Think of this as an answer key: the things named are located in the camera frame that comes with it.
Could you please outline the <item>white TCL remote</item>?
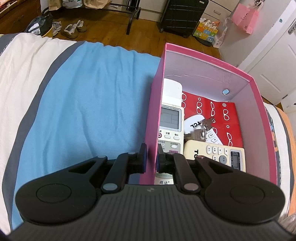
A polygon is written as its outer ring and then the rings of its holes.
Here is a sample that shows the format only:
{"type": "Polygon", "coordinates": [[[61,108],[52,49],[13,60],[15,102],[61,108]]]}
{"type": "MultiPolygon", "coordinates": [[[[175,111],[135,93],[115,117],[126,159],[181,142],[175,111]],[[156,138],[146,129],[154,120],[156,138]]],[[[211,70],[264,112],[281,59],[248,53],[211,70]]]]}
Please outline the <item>white TCL remote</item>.
{"type": "Polygon", "coordinates": [[[185,142],[195,140],[200,142],[223,145],[213,127],[214,117],[206,119],[201,114],[193,115],[184,121],[185,142]]]}

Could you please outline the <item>white printed plastic bag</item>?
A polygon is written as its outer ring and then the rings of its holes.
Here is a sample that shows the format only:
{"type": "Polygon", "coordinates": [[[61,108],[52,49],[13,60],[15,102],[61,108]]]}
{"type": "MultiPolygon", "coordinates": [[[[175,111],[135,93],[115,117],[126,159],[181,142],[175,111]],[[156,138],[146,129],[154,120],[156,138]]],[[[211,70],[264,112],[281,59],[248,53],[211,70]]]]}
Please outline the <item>white printed plastic bag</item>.
{"type": "Polygon", "coordinates": [[[62,6],[67,9],[80,8],[82,5],[82,0],[62,0],[62,6]]]}

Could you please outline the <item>cream yellowed remote control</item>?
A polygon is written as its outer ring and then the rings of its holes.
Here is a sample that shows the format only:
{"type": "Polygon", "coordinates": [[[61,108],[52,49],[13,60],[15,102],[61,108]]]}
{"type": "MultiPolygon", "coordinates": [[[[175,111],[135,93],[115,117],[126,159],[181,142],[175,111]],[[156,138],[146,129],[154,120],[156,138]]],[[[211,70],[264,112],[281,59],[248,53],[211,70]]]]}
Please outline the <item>cream yellowed remote control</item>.
{"type": "Polygon", "coordinates": [[[197,156],[204,156],[233,169],[246,172],[243,148],[188,140],[184,144],[183,155],[188,160],[194,160],[197,156]]]}

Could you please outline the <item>red glasses-print bag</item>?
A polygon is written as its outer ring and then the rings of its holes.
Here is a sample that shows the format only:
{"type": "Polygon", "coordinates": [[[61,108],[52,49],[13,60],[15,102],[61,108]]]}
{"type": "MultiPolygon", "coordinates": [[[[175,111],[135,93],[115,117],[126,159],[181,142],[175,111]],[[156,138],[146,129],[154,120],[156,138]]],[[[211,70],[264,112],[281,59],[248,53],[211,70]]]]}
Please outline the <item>red glasses-print bag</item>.
{"type": "Polygon", "coordinates": [[[206,142],[243,148],[239,119],[233,102],[219,102],[182,93],[182,107],[185,112],[184,133],[202,127],[202,121],[212,119],[211,128],[206,133],[206,142]]]}

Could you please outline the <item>striped blue white bedsheet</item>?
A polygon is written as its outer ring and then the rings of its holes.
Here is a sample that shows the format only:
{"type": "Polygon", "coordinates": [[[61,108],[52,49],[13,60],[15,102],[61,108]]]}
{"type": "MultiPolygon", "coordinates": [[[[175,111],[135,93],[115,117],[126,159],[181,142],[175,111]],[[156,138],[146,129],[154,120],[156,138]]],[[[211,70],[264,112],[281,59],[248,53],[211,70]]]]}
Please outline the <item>striped blue white bedsheet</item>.
{"type": "MultiPolygon", "coordinates": [[[[22,223],[14,197],[35,178],[145,143],[161,57],[102,43],[1,37],[1,230],[22,223]]],[[[281,218],[295,213],[295,141],[288,117],[264,104],[273,137],[281,218]]]]}

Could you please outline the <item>wooden nightstand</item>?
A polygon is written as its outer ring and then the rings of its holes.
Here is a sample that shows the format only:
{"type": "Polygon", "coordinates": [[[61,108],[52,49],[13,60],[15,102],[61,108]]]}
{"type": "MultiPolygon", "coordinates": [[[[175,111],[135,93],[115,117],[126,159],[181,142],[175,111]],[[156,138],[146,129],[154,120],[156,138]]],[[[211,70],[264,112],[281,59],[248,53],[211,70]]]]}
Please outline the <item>wooden nightstand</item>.
{"type": "Polygon", "coordinates": [[[16,1],[1,13],[1,34],[21,33],[40,15],[40,1],[16,1]]]}

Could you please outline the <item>black hard-shell suitcase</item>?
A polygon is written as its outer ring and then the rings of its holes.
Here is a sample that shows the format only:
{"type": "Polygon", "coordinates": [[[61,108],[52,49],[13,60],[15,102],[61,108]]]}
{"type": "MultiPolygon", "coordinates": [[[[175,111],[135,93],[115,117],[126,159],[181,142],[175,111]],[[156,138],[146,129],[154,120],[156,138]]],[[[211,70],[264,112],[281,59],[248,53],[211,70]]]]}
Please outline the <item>black hard-shell suitcase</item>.
{"type": "Polygon", "coordinates": [[[159,32],[188,38],[194,32],[208,3],[208,0],[166,1],[159,20],[159,32]]]}

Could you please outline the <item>colourful cartoon gift bag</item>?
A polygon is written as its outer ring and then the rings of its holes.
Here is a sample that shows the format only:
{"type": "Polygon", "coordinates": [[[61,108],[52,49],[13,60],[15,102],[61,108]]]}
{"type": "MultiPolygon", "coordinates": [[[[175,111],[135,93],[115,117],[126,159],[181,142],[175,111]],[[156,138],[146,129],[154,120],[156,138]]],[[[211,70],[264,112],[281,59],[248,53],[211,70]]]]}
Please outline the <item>colourful cartoon gift bag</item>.
{"type": "Polygon", "coordinates": [[[207,18],[200,18],[192,35],[200,43],[210,46],[214,40],[214,37],[218,33],[219,24],[220,21],[211,21],[207,18]]]}

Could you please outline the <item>white room door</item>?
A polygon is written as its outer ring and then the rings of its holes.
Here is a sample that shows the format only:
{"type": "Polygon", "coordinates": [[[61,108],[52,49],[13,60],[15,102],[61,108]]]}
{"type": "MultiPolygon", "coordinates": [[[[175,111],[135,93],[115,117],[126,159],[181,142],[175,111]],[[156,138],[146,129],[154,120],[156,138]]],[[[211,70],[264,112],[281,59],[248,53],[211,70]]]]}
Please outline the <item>white room door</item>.
{"type": "Polygon", "coordinates": [[[239,68],[255,79],[261,95],[273,104],[295,90],[295,1],[239,68]]]}

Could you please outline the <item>brown paper bag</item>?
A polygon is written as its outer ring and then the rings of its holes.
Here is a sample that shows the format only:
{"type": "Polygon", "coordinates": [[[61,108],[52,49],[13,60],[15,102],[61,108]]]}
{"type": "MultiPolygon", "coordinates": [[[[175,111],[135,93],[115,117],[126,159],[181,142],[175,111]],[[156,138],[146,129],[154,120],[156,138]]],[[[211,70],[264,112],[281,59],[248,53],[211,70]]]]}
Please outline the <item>brown paper bag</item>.
{"type": "Polygon", "coordinates": [[[112,0],[83,0],[85,7],[89,9],[103,9],[111,2],[112,0]]]}

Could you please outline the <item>black bag on floor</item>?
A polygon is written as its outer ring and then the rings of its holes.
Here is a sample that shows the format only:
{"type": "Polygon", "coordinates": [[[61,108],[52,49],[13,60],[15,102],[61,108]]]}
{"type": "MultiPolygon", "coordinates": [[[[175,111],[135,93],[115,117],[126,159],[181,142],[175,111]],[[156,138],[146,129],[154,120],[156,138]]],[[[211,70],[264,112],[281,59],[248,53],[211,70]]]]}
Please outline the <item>black bag on floor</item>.
{"type": "Polygon", "coordinates": [[[45,8],[42,14],[34,18],[25,29],[25,33],[31,33],[38,36],[44,36],[52,28],[53,16],[49,8],[45,8]]]}

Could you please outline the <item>black metal clothes rack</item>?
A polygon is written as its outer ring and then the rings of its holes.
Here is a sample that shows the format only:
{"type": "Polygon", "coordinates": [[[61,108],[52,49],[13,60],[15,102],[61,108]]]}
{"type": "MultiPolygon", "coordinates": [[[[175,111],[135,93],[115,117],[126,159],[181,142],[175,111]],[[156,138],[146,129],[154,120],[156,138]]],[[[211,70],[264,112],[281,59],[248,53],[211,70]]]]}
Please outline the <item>black metal clothes rack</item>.
{"type": "MultiPolygon", "coordinates": [[[[130,29],[132,27],[133,19],[138,20],[140,15],[141,7],[139,6],[140,1],[112,1],[110,4],[108,4],[103,9],[91,9],[91,10],[100,10],[100,11],[113,11],[117,13],[127,14],[130,15],[127,29],[126,29],[126,35],[130,34],[130,29]]],[[[59,11],[62,8],[65,8],[62,6],[62,1],[48,1],[48,6],[46,8],[49,8],[50,13],[59,11]]],[[[89,9],[86,8],[84,3],[80,8],[74,8],[74,9],[89,9]]]]}

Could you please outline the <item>pink cardboard box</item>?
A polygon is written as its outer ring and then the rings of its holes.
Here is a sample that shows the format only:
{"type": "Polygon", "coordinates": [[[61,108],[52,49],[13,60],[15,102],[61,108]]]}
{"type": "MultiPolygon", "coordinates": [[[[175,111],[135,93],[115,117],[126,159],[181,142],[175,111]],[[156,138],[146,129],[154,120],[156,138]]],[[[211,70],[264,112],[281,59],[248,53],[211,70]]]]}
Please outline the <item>pink cardboard box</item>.
{"type": "Polygon", "coordinates": [[[181,83],[183,89],[191,94],[215,101],[234,102],[246,154],[247,173],[277,184],[273,137],[255,80],[222,60],[171,43],[164,47],[152,82],[144,139],[148,150],[147,168],[139,178],[140,184],[154,183],[165,77],[181,83]]]}

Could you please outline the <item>pink paper gift bag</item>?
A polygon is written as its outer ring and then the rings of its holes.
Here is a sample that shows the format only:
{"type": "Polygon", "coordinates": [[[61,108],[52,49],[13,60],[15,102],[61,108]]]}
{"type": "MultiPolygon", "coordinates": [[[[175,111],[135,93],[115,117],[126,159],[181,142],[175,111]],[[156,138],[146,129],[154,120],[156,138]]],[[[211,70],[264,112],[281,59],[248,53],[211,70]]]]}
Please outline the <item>pink paper gift bag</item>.
{"type": "Polygon", "coordinates": [[[239,3],[232,14],[231,21],[240,30],[251,35],[263,5],[264,1],[252,1],[247,6],[239,3]]]}

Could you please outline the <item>white universal AC remote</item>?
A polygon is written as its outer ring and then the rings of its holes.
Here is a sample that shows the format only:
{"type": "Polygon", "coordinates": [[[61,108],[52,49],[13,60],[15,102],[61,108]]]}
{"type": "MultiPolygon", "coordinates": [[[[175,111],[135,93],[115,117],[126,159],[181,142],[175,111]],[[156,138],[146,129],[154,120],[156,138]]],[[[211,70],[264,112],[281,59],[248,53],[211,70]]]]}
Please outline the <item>white universal AC remote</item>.
{"type": "Polygon", "coordinates": [[[184,108],[182,108],[182,85],[168,78],[163,80],[158,144],[161,145],[165,153],[183,153],[184,108]]]}

